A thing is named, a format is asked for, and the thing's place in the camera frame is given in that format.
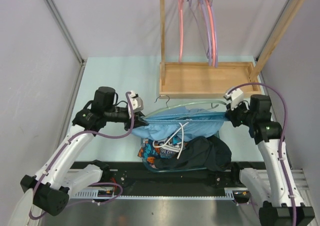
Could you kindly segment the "sage green hanger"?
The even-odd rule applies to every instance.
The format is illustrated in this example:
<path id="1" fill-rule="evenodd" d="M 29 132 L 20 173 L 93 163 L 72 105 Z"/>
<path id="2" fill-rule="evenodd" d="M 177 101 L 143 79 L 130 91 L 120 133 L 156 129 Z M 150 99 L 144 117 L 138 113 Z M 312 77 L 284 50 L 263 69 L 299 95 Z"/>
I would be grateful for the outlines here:
<path id="1" fill-rule="evenodd" d="M 176 109 L 179 107 L 185 107 L 185 106 L 193 106 L 193 105 L 201 105 L 201 104 L 218 104 L 218 105 L 224 105 L 226 106 L 226 102 L 222 101 L 222 100 L 203 100 L 203 101 L 193 101 L 193 102 L 187 102 L 187 103 L 182 103 L 182 104 L 176 104 L 176 105 L 172 105 L 172 106 L 167 106 L 164 108 L 160 108 L 156 111 L 153 111 L 145 116 L 143 116 L 143 119 L 148 119 L 154 115 L 157 115 L 159 113 L 171 110 L 171 109 Z"/>

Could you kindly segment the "light blue shorts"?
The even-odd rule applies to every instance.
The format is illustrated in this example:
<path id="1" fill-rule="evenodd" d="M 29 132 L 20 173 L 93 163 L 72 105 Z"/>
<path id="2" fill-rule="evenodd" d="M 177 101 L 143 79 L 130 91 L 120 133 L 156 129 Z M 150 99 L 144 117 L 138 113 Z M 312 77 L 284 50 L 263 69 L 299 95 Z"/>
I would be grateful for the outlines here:
<path id="1" fill-rule="evenodd" d="M 227 118 L 223 112 L 179 107 L 159 113 L 146 120 L 149 125 L 133 129 L 133 135 L 141 139 L 148 138 L 155 141 L 177 135 L 185 141 L 190 141 L 195 137 L 204 136 L 207 138 L 216 134 Z"/>

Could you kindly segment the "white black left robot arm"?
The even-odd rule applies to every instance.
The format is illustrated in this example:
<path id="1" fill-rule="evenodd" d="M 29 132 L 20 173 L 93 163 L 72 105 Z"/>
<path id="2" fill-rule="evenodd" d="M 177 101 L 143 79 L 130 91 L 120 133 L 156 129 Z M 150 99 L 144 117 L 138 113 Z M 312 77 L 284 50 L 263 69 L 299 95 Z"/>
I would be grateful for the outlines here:
<path id="1" fill-rule="evenodd" d="M 116 90 L 101 86 L 95 91 L 93 100 L 88 101 L 76 113 L 66 137 L 45 165 L 33 176 L 25 175 L 21 179 L 22 190 L 33 191 L 32 205 L 42 209 L 44 213 L 57 216 L 74 194 L 90 185 L 97 183 L 105 186 L 110 182 L 107 165 L 98 160 L 88 164 L 73 177 L 67 177 L 67 172 L 95 136 L 109 138 L 100 133 L 100 129 L 108 122 L 124 124 L 126 133 L 116 136 L 116 139 L 124 138 L 134 128 L 147 124 L 142 119 L 144 104 L 139 95 L 129 91 L 125 97 L 126 107 L 119 107 Z"/>

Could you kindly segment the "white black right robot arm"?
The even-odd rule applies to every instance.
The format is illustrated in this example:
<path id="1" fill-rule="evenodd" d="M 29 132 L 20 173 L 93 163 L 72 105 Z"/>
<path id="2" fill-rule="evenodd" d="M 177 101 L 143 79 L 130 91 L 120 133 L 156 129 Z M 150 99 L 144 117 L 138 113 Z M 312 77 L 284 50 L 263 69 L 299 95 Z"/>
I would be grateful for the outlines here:
<path id="1" fill-rule="evenodd" d="M 262 226 L 307 226 L 315 218 L 311 206 L 306 206 L 287 159 L 283 129 L 271 120 L 272 102 L 269 96 L 255 94 L 249 105 L 244 94 L 237 89 L 226 93 L 229 101 L 225 116 L 234 127 L 245 125 L 254 139 L 264 160 L 268 182 L 253 168 L 238 169 L 231 173 L 230 180 L 237 186 L 245 185 L 256 204 Z"/>

